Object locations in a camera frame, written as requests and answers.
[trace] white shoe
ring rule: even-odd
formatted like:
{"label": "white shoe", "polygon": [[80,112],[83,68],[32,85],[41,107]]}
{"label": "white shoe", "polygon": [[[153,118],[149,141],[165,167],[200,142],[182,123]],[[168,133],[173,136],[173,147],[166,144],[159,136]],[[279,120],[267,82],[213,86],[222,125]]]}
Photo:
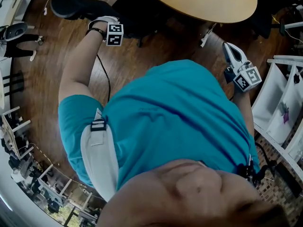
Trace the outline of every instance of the white shoe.
{"label": "white shoe", "polygon": [[44,38],[42,35],[40,35],[39,38],[37,40],[35,40],[35,42],[40,42],[40,41],[44,41]]}
{"label": "white shoe", "polygon": [[37,51],[34,51],[33,55],[29,58],[29,61],[33,61],[36,54],[37,54]]}

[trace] hardwood floor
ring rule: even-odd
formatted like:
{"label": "hardwood floor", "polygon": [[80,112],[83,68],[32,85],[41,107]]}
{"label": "hardwood floor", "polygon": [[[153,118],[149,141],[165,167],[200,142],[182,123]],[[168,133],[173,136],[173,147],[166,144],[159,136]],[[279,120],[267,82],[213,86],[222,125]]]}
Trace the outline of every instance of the hardwood floor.
{"label": "hardwood floor", "polygon": [[[116,0],[104,0],[113,4]],[[35,25],[29,33],[45,37],[45,43],[23,44],[21,48],[35,49],[38,53],[33,62],[29,58],[14,60],[13,72],[22,70],[25,76],[25,90],[12,98],[13,106],[21,106],[25,120],[32,121],[30,140],[35,143],[65,175],[78,181],[70,167],[63,149],[58,127],[58,90],[62,70],[73,48],[84,37],[86,20],[68,21],[56,17],[48,4],[47,16],[43,16],[46,0],[33,0],[25,21]],[[99,50],[101,60],[108,72],[112,95],[131,80],[143,76],[146,71],[167,61],[191,59],[208,68],[219,80],[228,97],[233,94],[233,85],[226,85],[223,71],[226,62],[222,52],[223,41],[239,46],[256,65],[262,78],[266,77],[266,59],[275,54],[288,54],[290,41],[273,30],[269,39],[253,40],[246,23],[217,25],[205,48],[198,46],[209,24],[183,16],[169,20],[157,34],[144,39],[143,47],[137,48],[137,41],[125,39],[121,47],[105,47]],[[93,95],[106,104],[108,85],[105,74],[97,61],[89,85]],[[260,87],[251,91],[254,99]],[[46,161],[43,154],[35,149],[37,160]]]}

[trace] black buckle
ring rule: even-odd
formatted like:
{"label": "black buckle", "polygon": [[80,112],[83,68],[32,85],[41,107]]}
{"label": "black buckle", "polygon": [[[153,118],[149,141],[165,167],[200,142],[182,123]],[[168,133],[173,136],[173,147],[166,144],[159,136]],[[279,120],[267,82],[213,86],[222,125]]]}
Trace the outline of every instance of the black buckle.
{"label": "black buckle", "polygon": [[104,119],[97,119],[90,124],[90,131],[106,131],[106,122]]}

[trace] white shoulder strap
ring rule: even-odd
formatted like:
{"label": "white shoulder strap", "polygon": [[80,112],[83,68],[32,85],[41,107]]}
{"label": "white shoulder strap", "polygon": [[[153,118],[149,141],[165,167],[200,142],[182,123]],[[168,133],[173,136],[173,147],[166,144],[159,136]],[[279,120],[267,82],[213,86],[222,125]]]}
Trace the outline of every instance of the white shoulder strap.
{"label": "white shoulder strap", "polygon": [[109,201],[116,192],[119,166],[112,131],[103,119],[95,120],[84,129],[81,153],[92,184],[100,196]]}

